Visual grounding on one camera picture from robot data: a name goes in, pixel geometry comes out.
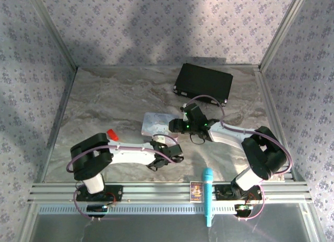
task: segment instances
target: red object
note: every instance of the red object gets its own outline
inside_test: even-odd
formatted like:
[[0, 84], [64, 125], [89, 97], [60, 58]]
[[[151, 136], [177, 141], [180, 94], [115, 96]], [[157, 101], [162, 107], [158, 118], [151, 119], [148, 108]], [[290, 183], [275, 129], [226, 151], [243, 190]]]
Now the red object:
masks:
[[109, 129], [107, 132], [106, 132], [109, 137], [114, 140], [114, 141], [118, 141], [118, 136], [116, 135], [116, 133], [113, 131], [113, 129]]

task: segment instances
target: floral wallpaper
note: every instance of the floral wallpaper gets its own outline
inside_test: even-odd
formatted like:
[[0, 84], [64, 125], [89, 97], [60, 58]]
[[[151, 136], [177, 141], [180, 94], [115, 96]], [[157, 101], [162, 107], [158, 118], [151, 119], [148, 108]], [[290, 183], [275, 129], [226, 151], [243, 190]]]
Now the floral wallpaper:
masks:
[[265, 71], [299, 172], [334, 241], [334, 0], [307, 0]]
[[78, 66], [259, 64], [291, 0], [43, 0]]
[[73, 72], [29, 0], [1, 0], [0, 241], [14, 241]]

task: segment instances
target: small card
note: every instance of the small card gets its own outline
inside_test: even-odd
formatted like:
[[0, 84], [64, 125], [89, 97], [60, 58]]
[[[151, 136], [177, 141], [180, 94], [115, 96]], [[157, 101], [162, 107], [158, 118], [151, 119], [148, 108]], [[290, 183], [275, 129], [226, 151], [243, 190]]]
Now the small card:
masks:
[[203, 183], [199, 181], [190, 181], [190, 202], [203, 202]]

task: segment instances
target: black cable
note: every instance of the black cable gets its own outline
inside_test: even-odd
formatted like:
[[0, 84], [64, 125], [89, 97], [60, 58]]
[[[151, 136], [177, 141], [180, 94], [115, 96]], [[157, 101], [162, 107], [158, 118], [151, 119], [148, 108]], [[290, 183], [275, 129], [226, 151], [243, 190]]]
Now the black cable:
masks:
[[203, 143], [195, 143], [195, 142], [193, 142], [192, 134], [190, 134], [190, 140], [192, 141], [193, 144], [204, 144], [205, 143], [205, 139], [203, 139]]

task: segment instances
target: blue microphone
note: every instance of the blue microphone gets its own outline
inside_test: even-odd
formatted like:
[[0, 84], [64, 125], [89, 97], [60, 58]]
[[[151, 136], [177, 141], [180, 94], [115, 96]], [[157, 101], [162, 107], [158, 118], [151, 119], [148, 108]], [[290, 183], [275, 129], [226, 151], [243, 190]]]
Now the blue microphone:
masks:
[[207, 167], [203, 170], [204, 216], [207, 220], [207, 227], [211, 227], [212, 221], [212, 182], [213, 170]]

